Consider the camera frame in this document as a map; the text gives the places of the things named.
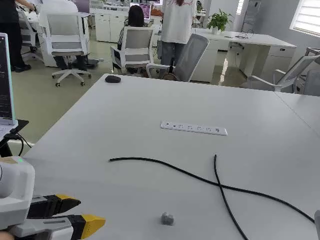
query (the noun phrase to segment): small gray object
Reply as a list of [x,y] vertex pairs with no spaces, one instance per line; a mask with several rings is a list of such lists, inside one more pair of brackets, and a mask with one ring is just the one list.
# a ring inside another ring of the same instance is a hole
[[174,216],[164,212],[161,216],[161,224],[172,226],[174,224]]

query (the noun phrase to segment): black shoe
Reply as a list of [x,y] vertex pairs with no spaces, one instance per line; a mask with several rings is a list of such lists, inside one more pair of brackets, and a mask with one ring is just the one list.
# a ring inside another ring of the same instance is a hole
[[22,67],[16,66],[15,67],[15,72],[16,73],[21,73],[21,72],[24,72],[24,71],[28,71],[30,69],[31,69],[31,66],[29,64],[25,64]]

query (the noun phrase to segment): green leaves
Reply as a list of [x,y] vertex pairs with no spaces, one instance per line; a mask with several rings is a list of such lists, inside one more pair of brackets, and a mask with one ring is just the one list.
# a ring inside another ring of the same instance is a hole
[[219,13],[209,16],[207,28],[211,29],[217,27],[218,30],[221,30],[222,32],[225,31],[227,24],[232,23],[232,21],[228,19],[229,16],[232,17],[230,13],[227,14],[219,8]]

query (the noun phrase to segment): laptop screen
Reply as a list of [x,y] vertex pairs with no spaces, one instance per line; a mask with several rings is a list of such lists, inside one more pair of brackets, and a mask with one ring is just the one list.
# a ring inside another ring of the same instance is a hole
[[130,3],[130,7],[133,5],[138,5],[142,8],[144,19],[150,19],[151,15],[151,5],[145,3]]
[[15,118],[12,104],[10,59],[7,48],[8,38],[0,33],[0,124],[13,124]]

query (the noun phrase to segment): power strip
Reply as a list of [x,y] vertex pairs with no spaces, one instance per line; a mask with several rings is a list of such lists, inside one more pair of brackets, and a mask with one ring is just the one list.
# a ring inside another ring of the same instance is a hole
[[172,121],[162,121],[161,128],[194,132],[194,133],[202,133],[202,134],[214,134],[214,135],[223,135],[223,136],[228,135],[227,129],[225,129],[224,127],[203,126],[198,124],[189,124],[189,123],[172,122]]

